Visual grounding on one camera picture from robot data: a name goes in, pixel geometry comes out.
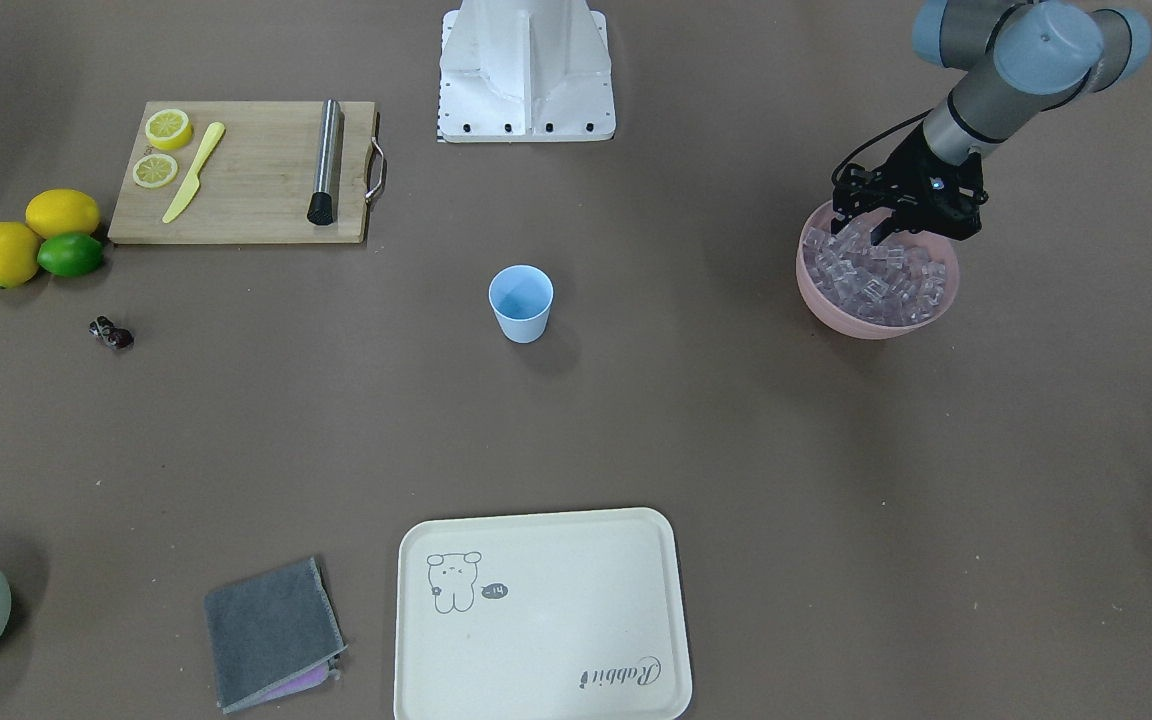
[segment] lemon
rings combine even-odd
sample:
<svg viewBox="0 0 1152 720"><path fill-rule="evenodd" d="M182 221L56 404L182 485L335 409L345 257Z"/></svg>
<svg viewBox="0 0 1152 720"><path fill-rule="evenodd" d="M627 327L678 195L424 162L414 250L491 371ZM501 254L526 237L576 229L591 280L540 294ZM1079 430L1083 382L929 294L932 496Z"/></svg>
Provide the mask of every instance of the lemon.
<svg viewBox="0 0 1152 720"><path fill-rule="evenodd" d="M161 156L152 152L145 158L141 158L132 166L132 181L141 187L154 190L156 187L164 187L175 179L180 165L173 156Z"/></svg>
<svg viewBox="0 0 1152 720"><path fill-rule="evenodd" d="M0 223L0 290L38 272L38 236L25 223Z"/></svg>
<svg viewBox="0 0 1152 720"><path fill-rule="evenodd" d="M29 202L24 223L45 238L67 232L91 234L100 227L100 209L90 195L56 188L39 192Z"/></svg>
<svg viewBox="0 0 1152 720"><path fill-rule="evenodd" d="M180 150L189 145L192 136L194 127L183 109L159 109L145 120L145 137L159 150Z"/></svg>

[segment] cartoon bear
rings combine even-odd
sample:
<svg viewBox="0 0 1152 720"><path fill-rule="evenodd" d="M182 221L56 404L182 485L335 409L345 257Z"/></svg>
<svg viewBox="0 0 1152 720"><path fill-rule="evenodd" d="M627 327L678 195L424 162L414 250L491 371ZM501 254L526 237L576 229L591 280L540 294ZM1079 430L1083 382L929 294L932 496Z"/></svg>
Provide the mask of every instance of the cartoon bear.
<svg viewBox="0 0 1152 720"><path fill-rule="evenodd" d="M473 606L473 583L479 578L480 552L453 552L449 555L430 555L429 586L434 593L434 609L465 612Z"/></svg>

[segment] white tray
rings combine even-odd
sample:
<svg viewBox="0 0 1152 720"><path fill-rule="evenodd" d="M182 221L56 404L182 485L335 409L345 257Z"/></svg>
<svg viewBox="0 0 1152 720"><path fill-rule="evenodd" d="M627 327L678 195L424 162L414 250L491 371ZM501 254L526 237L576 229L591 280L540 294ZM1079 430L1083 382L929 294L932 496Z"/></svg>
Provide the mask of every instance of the white tray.
<svg viewBox="0 0 1152 720"><path fill-rule="evenodd" d="M408 530L397 552L397 720L673 720L690 702L679 562L659 511Z"/></svg>

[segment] knife handle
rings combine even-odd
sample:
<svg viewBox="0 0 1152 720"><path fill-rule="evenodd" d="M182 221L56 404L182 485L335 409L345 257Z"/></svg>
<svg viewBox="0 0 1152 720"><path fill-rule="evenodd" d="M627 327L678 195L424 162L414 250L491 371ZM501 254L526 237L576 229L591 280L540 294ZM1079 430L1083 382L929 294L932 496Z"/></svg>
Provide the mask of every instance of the knife handle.
<svg viewBox="0 0 1152 720"><path fill-rule="evenodd" d="M211 123L207 126L207 131L202 134L202 142L198 143L198 152L194 156L194 162L189 164L189 173L197 176L198 170L202 169L202 165L207 161L211 151L217 149L218 143L220 143L220 136L223 135L225 123Z"/></svg>

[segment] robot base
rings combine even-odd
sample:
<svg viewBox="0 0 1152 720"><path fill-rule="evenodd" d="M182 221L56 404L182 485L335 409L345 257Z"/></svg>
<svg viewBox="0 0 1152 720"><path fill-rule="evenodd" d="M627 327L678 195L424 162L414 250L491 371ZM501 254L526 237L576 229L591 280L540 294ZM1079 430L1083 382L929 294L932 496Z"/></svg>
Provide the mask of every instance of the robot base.
<svg viewBox="0 0 1152 720"><path fill-rule="evenodd" d="M444 17L439 68L439 141L616 132L607 18L584 0L465 0Z"/></svg>

